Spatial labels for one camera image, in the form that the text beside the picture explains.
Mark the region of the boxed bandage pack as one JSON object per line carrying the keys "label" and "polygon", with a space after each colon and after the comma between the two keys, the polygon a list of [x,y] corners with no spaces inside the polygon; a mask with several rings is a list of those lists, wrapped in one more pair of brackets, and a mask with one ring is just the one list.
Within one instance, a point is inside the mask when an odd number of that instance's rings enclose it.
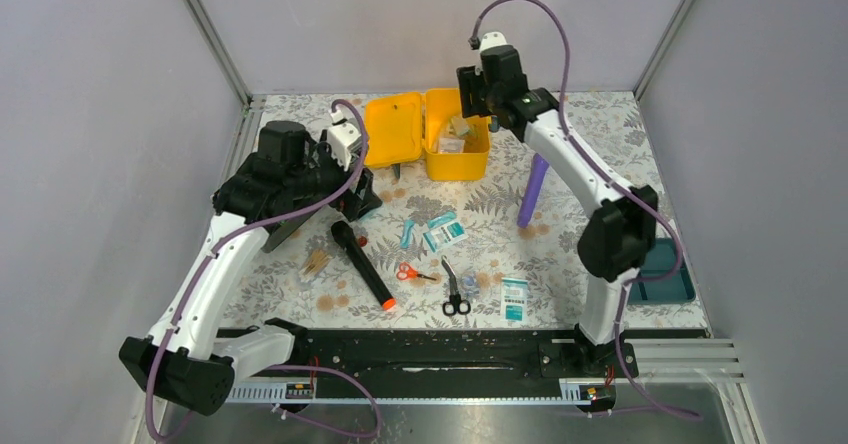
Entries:
{"label": "boxed bandage pack", "polygon": [[449,120],[449,128],[450,134],[460,139],[466,139],[474,134],[473,126],[460,115],[453,116]]}

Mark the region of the wooden sticks bundle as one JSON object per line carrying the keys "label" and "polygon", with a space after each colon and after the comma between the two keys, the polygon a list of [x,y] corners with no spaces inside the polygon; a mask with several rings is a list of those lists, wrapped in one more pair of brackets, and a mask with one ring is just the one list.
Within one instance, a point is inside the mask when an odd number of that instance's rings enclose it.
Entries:
{"label": "wooden sticks bundle", "polygon": [[312,279],[329,264],[331,256],[323,249],[314,250],[304,261],[299,275],[302,279]]}

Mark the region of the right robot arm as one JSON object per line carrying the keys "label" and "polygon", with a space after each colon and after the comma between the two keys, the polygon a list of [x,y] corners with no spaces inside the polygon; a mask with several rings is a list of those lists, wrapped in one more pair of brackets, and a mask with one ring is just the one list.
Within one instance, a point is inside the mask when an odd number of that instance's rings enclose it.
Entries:
{"label": "right robot arm", "polygon": [[496,39],[472,47],[478,63],[457,70],[463,116],[492,117],[511,131],[555,171],[588,218],[577,253],[590,279],[573,360],[583,374],[597,376],[622,343],[614,325],[624,286],[656,241],[657,193],[634,187],[604,164],[567,122],[561,102],[529,87],[512,45]]}

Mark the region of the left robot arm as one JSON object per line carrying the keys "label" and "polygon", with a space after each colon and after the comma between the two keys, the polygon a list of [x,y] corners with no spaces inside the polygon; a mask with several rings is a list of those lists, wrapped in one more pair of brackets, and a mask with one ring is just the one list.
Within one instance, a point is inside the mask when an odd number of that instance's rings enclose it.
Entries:
{"label": "left robot arm", "polygon": [[263,324],[226,343],[216,337],[229,299],[254,257],[270,252],[325,206],[356,220],[380,206],[360,167],[358,125],[337,118],[318,139],[293,121],[271,121],[258,147],[214,193],[206,241],[178,294],[118,358],[144,391],[204,416],[233,386],[276,365],[296,375],[310,349],[281,324]]}

